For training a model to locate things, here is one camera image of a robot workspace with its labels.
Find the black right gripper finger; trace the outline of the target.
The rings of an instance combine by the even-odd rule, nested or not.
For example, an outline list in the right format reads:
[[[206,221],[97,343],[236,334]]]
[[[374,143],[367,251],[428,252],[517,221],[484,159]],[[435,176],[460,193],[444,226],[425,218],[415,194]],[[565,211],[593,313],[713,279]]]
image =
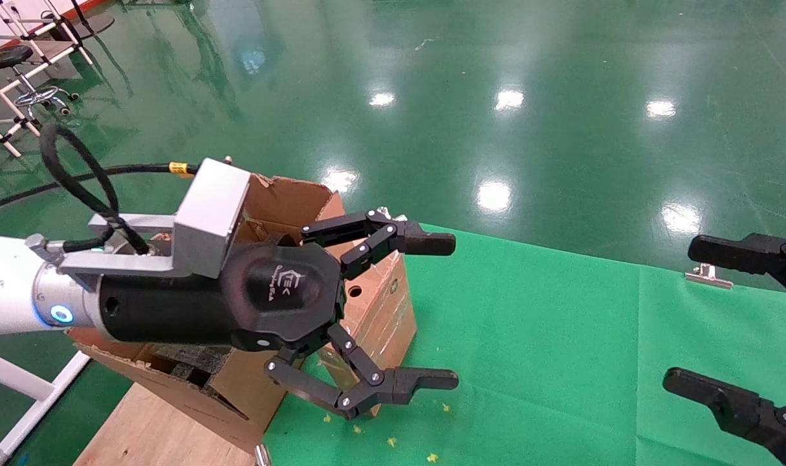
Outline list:
[[[741,241],[699,235],[688,247],[689,259],[748,274],[768,274],[786,289],[786,239],[753,233]]]
[[[705,405],[722,431],[761,445],[786,465],[786,405],[683,368],[666,371],[664,389]]]

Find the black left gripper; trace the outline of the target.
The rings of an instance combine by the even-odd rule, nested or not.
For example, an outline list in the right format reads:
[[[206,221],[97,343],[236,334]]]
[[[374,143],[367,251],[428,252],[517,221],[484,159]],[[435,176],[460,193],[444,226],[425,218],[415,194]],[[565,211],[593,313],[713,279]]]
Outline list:
[[[428,232],[416,221],[393,220],[374,209],[304,225],[301,238],[316,244],[235,247],[217,278],[105,276],[99,291],[103,331],[121,342],[281,348],[265,364],[272,381],[348,421],[376,405],[410,404],[417,390],[458,387],[452,370],[381,370],[344,327],[333,325],[343,315],[343,280],[354,280],[393,252],[451,256],[454,235]],[[324,249],[354,241],[360,244],[340,262]],[[298,356],[293,350],[315,351],[326,337],[358,377],[349,390],[292,365]]]

